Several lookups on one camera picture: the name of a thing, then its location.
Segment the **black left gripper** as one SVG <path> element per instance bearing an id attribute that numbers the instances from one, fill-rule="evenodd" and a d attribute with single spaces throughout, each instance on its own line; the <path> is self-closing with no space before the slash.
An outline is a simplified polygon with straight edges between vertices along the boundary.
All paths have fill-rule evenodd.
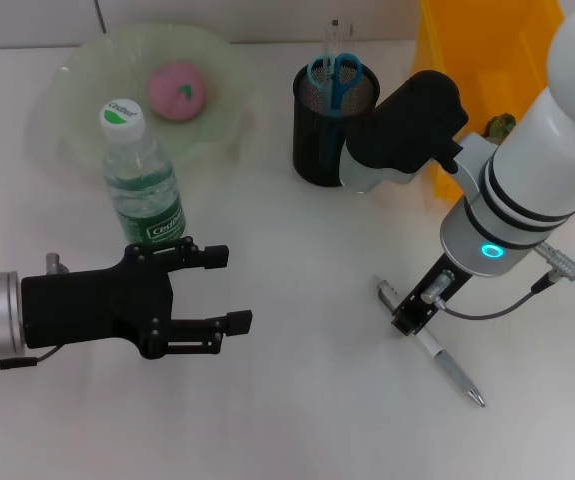
<path id="1" fill-rule="evenodd" d="M 226 245 L 200 249 L 192 238 L 151 249 L 130 246 L 102 270 L 26 277 L 21 281 L 22 323 L 31 349 L 118 338 L 142 357 L 217 355 L 228 336 L 246 335 L 250 310 L 202 320 L 171 320 L 168 272 L 225 268 Z"/>

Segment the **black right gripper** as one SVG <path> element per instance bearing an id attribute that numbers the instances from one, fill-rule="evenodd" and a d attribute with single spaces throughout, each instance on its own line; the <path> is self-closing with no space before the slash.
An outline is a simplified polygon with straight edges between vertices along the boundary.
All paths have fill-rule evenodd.
<path id="1" fill-rule="evenodd" d="M 404 336 L 422 330 L 439 311 L 433 303 L 424 302 L 421 294 L 438 279 L 440 274 L 446 272 L 451 282 L 440 294 L 444 301 L 451 299 L 472 277 L 443 254 L 399 304 L 399 314 L 393 316 L 392 325 Z"/>

